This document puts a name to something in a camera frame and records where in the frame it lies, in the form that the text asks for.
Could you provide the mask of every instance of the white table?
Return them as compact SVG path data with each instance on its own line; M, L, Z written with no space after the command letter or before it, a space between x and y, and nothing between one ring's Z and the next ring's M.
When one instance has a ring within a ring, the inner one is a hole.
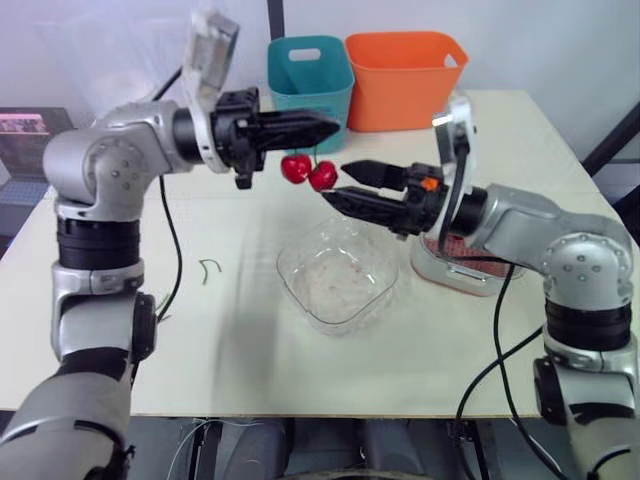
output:
M470 95L478 127L476 185L529 189L563 208L616 218L526 93ZM408 264L408 243L395 242L404 259L402 301L386 318L343 338L312 329L285 296L275 257L301 225L313 226L335 212L309 185L290 185L281 177L281 156L269 154L251 191L237 191L230 175L214 175L205 167L167 178L185 271L171 318L159 326L157 350L140 368L133 413L452 416L468 382L495 358L495 297L463 295L418 279ZM348 147L331 158L408 165L436 163L438 156L432 131L409 131L351 134ZM348 182L344 177L341 183ZM160 301L173 285L176 260L155 184L142 220L142 255L143 290ZM634 257L638 265L635 246ZM217 260L223 269L210 269L204 286L202 258ZM57 368L49 346L49 266L55 259L55 216L52 199L45 198L0 262L2 409L17 408ZM638 270L634 282L640 285ZM637 333L637 297L633 307ZM503 348L544 318L541 280L528 272L513 282L503 306ZM523 415L537 414L531 364L542 354L538 340L508 362ZM472 397L467 413L508 413L495 372Z

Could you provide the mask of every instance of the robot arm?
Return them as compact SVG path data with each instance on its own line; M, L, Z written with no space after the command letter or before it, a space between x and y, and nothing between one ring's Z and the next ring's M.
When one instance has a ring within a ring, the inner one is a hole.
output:
M468 103L456 99L450 108L434 119L442 168L416 163L403 169L371 160L343 166L365 185L406 191L402 201L359 187L325 192L325 199L345 215L402 237L438 236L445 205L455 201L454 175L447 171L455 163L454 145L473 146ZM630 330L628 233L611 219L566 212L541 195L500 185L471 188L467 179L449 232L544 277L547 356L534 364L541 415L568 427L584 478L594 470L596 478L638 478L638 350Z
M205 20L198 35L214 42L196 43L212 48L204 58L214 61L203 65L196 55L183 69L196 92L190 110L174 102L126 105L47 146L45 172L58 193L51 343L60 368L7 426L2 478L126 476L132 372L155 348L155 302L139 291L139 219L153 180L207 163L217 173L233 169L238 187L251 188L267 151L311 147L339 128L310 111L261 113L255 88L218 98L229 63L220 59L231 55L237 28L220 16Z

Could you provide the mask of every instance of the teal bin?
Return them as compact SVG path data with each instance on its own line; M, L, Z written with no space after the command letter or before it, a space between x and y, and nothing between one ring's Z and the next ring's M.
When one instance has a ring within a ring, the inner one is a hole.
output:
M337 120L340 130L319 143L317 153L340 150L355 82L342 41L325 35L279 38L269 45L268 69L276 109L308 108ZM313 148L304 151L311 155Z

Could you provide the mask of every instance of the red cherry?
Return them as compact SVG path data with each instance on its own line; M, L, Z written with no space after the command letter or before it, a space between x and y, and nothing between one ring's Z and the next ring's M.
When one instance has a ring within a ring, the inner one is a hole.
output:
M303 153L287 155L280 162L280 170L291 183L302 183L311 173L311 159Z
M309 183L316 192L333 188L337 181L338 172L336 172L336 167L328 160L318 163L309 175Z

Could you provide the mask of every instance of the transparent plastic box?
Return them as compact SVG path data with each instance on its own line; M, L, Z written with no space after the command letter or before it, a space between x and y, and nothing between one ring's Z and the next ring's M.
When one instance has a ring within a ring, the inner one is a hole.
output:
M315 328L344 335L387 305L398 280L392 250L371 227L334 219L285 247L277 270Z

